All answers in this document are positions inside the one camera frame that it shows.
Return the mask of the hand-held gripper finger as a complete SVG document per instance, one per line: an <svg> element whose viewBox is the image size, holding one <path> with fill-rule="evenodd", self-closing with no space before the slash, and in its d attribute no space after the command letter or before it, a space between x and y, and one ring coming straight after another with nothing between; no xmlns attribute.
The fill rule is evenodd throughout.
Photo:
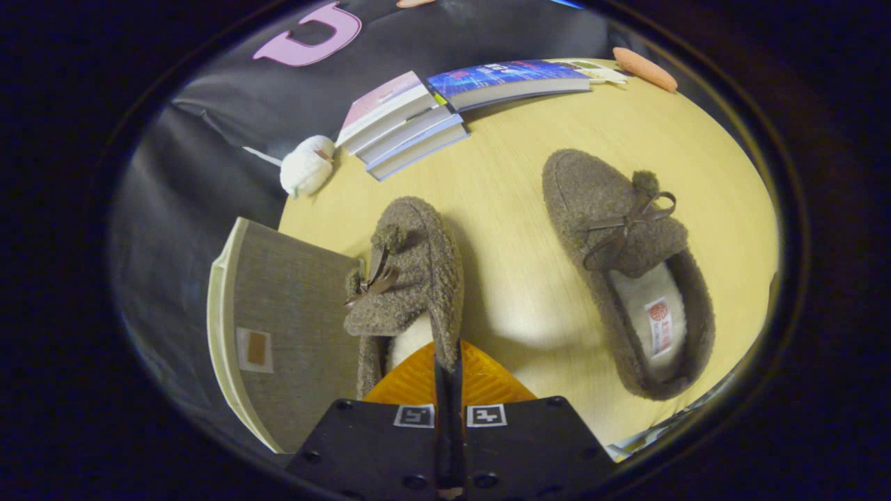
<svg viewBox="0 0 891 501"><path fill-rule="evenodd" d="M604 498L617 466L569 400L534 396L470 343L459 352L466 498Z"/></svg>
<svg viewBox="0 0 891 501"><path fill-rule="evenodd" d="M316 499L436 499L450 485L450 377L426 346L383 380L391 403L337 399L286 472Z"/></svg>

